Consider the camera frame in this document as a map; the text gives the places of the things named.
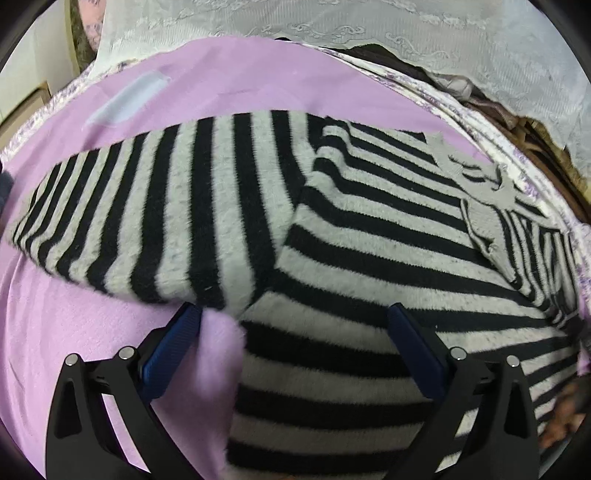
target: human hand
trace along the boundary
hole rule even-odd
[[[581,412],[591,403],[591,375],[579,377],[569,383],[560,393],[554,406],[554,417],[540,436],[544,449],[564,440],[569,433],[576,432],[585,415]]]

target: black and white striped fabric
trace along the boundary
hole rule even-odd
[[[449,347],[518,356],[541,424],[576,373],[552,325],[580,323],[568,237],[439,136],[298,112],[176,125],[57,165],[12,238],[52,275],[241,321],[226,480],[383,477],[432,411],[386,334],[395,302]]]

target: white lace curtain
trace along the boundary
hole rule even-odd
[[[93,74],[212,35],[377,43],[430,72],[466,76],[514,114],[543,122],[591,179],[591,85],[527,0],[111,0]]]

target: purple fabric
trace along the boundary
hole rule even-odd
[[[109,128],[85,125],[129,82],[153,71],[170,82],[135,116]],[[49,119],[6,165],[15,182],[0,231],[49,169],[72,154],[191,119],[261,109],[441,131],[449,143],[485,160],[441,119],[321,52],[261,38],[207,38],[106,78]],[[71,352],[85,360],[112,356],[121,346],[139,344],[175,310],[123,302],[50,278],[2,238],[0,416],[39,471],[44,472],[48,409],[64,357]],[[242,347],[237,324],[208,311],[198,350],[188,354],[165,396],[155,402],[171,437],[206,480],[216,479],[223,468]],[[128,457],[141,466],[120,420],[115,427]]]

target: clothing pile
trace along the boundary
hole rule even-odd
[[[432,411],[386,333],[396,302],[449,347],[517,355],[540,424],[576,373],[568,234],[438,134],[287,111],[173,125],[56,164],[11,238],[69,282],[239,319],[228,479],[389,469]]]

